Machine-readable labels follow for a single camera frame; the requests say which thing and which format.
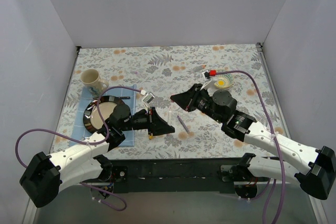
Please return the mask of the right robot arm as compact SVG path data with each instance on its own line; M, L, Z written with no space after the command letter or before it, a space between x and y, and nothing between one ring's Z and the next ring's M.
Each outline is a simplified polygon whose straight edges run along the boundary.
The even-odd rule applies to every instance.
M237 101L229 91L217 90L213 95L201 84L188 91L172 95L171 100L187 112L200 110L222 124L221 130L233 139L254 145L277 155L284 163L253 157L238 166L238 176L248 181L255 177L272 177L299 184L308 195L326 200L335 182L335 152L295 142L281 134L272 133L254 117L236 109Z

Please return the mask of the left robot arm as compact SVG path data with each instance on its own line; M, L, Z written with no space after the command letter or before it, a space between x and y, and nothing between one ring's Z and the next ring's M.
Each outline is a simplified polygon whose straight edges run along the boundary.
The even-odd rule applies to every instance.
M126 104L116 105L105 125L88 139L56 153L33 156L19 180L37 208L52 202L59 192L86 180L108 181L113 165L105 157L125 140L125 131L147 130L149 136L174 133L154 107L131 114Z

